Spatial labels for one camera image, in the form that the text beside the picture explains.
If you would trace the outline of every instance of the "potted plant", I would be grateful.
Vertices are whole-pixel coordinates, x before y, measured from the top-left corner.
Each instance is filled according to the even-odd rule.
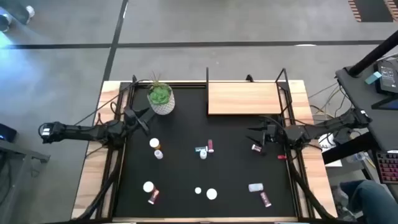
[[[160,83],[159,78],[152,79],[152,85],[148,91],[148,101],[155,113],[160,115],[169,114],[175,106],[173,90],[166,83]]]

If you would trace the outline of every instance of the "black table surface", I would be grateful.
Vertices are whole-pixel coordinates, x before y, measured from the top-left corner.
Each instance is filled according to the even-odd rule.
[[[136,90],[135,110],[149,106],[147,90]],[[175,108],[157,116],[150,125],[151,135],[136,131],[126,144],[115,217],[294,217],[293,193],[278,144],[267,146],[267,156],[251,150],[247,130],[259,126],[256,116],[207,116],[205,89],[174,89]],[[164,158],[158,160],[149,146],[158,138]],[[213,140],[214,153],[200,159],[195,147]],[[155,204],[142,186],[151,181],[159,190]],[[250,193],[248,185],[263,183],[272,203],[266,208],[260,192]],[[201,188],[201,194],[195,188]],[[213,188],[217,198],[209,200],[206,191]]]
[[[372,104],[387,98],[386,95],[376,92],[374,84],[365,83],[365,79],[372,73],[373,68],[369,67],[359,78],[353,78],[342,69],[336,72],[336,76],[354,106],[365,110],[366,114],[373,119],[368,129],[380,149],[382,151],[397,150],[398,111],[371,108]]]

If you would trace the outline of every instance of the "white bottle cap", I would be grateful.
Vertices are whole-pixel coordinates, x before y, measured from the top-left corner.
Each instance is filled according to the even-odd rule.
[[[147,181],[144,183],[143,189],[145,192],[149,193],[154,190],[155,186],[151,181]]]
[[[195,193],[196,194],[200,194],[201,193],[201,188],[200,187],[195,188]]]
[[[206,157],[207,157],[207,152],[206,152],[206,150],[200,151],[200,159],[206,159]]]
[[[206,195],[210,200],[214,200],[217,198],[217,191],[215,189],[208,189]]]
[[[157,159],[162,159],[163,153],[160,150],[155,150],[155,156]]]
[[[159,146],[159,140],[158,140],[157,138],[153,138],[153,139],[151,139],[151,140],[149,141],[149,145],[150,145],[151,147],[157,147],[157,146]]]

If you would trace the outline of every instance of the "person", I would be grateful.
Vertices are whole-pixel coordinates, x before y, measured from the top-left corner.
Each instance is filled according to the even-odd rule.
[[[0,31],[7,32],[11,25],[11,16],[22,24],[28,24],[30,19],[35,15],[32,6],[23,6],[17,0],[0,0],[0,7],[9,14],[0,15]]]
[[[398,203],[375,181],[357,180],[332,187],[339,218],[355,221],[353,213],[363,212],[366,224],[398,223]]]

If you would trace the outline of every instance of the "wooden board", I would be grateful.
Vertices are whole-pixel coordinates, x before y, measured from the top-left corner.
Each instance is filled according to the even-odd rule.
[[[280,105],[276,84],[209,83],[209,114],[277,114]]]
[[[242,81],[231,81],[231,82],[238,84],[246,83]],[[103,105],[104,102],[110,100],[112,97],[118,94],[120,83],[121,82],[116,82],[116,81],[104,82],[98,106]],[[270,88],[275,89],[275,92],[277,91],[275,84],[271,83],[271,81],[264,81],[264,83],[261,84],[266,84]],[[301,120],[306,123],[313,123],[304,82],[302,80],[292,80],[289,81],[289,85],[292,94],[292,100],[293,100],[292,105],[293,105],[295,119]],[[278,107],[280,113],[280,106],[279,106],[279,99],[277,96],[277,92],[275,98],[269,102],[269,106]],[[99,112],[101,112],[101,119],[104,122],[113,119],[113,113],[111,112],[109,105],[105,106]],[[97,146],[99,147],[99,145],[97,145],[97,143],[95,142],[89,143],[88,153],[94,149],[97,149],[98,148]],[[78,193],[76,195],[75,206],[73,208],[72,218],[75,218],[79,216],[82,212],[84,212],[85,208],[91,203],[91,201],[95,198],[96,194],[98,193],[101,186],[101,180],[106,160],[106,153],[107,149],[102,149],[98,151],[96,154],[93,154],[92,155],[93,157],[89,157],[85,161],[82,171],[82,177],[78,188]],[[325,165],[323,163],[322,153],[320,152],[319,149],[306,147],[303,150],[303,159],[311,191],[314,193],[316,198],[320,201],[320,203],[326,208],[326,210],[330,214],[337,216],[335,205],[333,202],[333,197],[331,196],[329,180],[326,175]],[[108,208],[107,203],[109,202],[109,200],[107,199],[105,200],[105,202],[106,203],[104,211],[106,208]],[[300,203],[302,204],[302,210],[306,211],[305,196],[303,194],[300,194]],[[294,222],[294,220],[291,219],[290,217],[286,218],[289,218],[289,220],[284,220],[285,222],[287,221]],[[119,219],[117,221],[130,222],[132,220],[133,220],[132,218],[127,218],[125,220]],[[275,217],[275,221],[276,220],[283,222],[278,217]],[[139,221],[150,222],[152,220],[151,219],[147,220],[145,218],[142,218]],[[262,217],[242,218],[242,220],[240,220],[240,218],[237,219],[226,218],[226,220],[224,221],[225,222],[264,222]]]

